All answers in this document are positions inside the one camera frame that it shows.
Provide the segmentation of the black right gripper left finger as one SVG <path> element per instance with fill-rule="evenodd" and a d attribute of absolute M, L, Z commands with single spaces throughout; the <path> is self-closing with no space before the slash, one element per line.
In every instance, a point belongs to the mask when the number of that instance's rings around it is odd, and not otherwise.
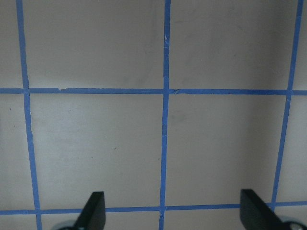
<path fill-rule="evenodd" d="M 93 192 L 75 221 L 73 230 L 103 230 L 106 224 L 104 192 Z"/>

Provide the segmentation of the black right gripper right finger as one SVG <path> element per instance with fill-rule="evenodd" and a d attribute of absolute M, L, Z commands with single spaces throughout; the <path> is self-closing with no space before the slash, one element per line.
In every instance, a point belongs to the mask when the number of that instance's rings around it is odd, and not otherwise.
<path fill-rule="evenodd" d="M 283 222 L 252 189 L 240 191 L 241 223 L 246 230 L 284 230 Z"/>

